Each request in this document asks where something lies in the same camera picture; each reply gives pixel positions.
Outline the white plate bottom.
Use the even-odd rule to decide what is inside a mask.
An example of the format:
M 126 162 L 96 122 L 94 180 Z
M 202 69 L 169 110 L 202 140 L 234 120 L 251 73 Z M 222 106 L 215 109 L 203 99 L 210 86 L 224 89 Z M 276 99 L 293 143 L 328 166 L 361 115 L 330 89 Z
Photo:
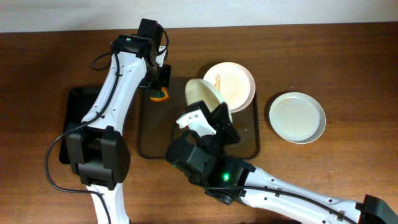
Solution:
M 269 108 L 273 130 L 288 142 L 308 144 L 325 131 L 326 114 L 319 102 L 300 92 L 278 96 Z

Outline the white plate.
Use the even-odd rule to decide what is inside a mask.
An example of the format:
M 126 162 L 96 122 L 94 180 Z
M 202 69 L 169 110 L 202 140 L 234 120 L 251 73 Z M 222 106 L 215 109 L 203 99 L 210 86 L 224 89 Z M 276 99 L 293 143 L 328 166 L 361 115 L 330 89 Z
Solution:
M 221 93 L 232 113 L 248 107 L 256 93 L 253 76 L 248 69 L 238 63 L 218 63 L 205 73 L 203 79 Z
M 204 79 L 195 78 L 186 83 L 185 99 L 187 102 L 186 113 L 201 110 L 206 119 L 210 119 L 212 112 L 215 112 L 219 105 L 225 103 L 227 105 L 229 122 L 233 122 L 225 98 L 214 85 Z
M 269 108 L 273 130 L 288 142 L 308 144 L 325 131 L 326 114 L 319 102 L 300 92 L 278 96 Z

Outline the orange green sponge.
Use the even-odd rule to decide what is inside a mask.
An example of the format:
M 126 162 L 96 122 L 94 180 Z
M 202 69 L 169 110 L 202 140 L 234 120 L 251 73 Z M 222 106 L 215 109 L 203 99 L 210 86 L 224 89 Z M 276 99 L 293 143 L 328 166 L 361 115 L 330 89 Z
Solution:
M 150 94 L 150 100 L 154 102 L 165 102 L 169 99 L 169 93 L 166 87 L 161 87 L 156 90 L 152 90 Z

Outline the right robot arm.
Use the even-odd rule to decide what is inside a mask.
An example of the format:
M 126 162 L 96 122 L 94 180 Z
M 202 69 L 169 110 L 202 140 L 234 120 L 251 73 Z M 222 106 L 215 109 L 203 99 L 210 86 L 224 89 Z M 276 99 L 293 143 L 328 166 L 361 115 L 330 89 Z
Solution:
M 167 161 L 223 204 L 270 210 L 301 223 L 397 223 L 392 208 L 372 195 L 356 202 L 318 194 L 226 155 L 224 147 L 240 141 L 226 103 L 209 111 L 197 101 L 176 124 L 184 132 L 169 145 Z

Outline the white plate top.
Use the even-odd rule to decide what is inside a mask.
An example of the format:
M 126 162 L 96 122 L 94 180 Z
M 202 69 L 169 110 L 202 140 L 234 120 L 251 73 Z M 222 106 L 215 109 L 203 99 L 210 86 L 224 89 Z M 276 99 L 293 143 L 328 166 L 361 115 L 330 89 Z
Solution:
M 238 63 L 218 63 L 205 73 L 203 79 L 221 93 L 232 113 L 248 107 L 256 93 L 253 76 L 248 69 Z

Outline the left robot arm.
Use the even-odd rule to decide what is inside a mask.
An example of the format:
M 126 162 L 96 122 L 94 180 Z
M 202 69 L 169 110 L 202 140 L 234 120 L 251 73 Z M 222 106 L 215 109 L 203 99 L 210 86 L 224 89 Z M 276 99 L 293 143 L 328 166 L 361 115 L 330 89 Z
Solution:
M 161 86 L 167 47 L 156 54 L 116 49 L 109 72 L 92 107 L 81 123 L 70 124 L 65 136 L 70 165 L 91 194 L 98 223 L 129 223 L 123 182 L 131 155 L 123 139 L 127 112 L 136 90 Z

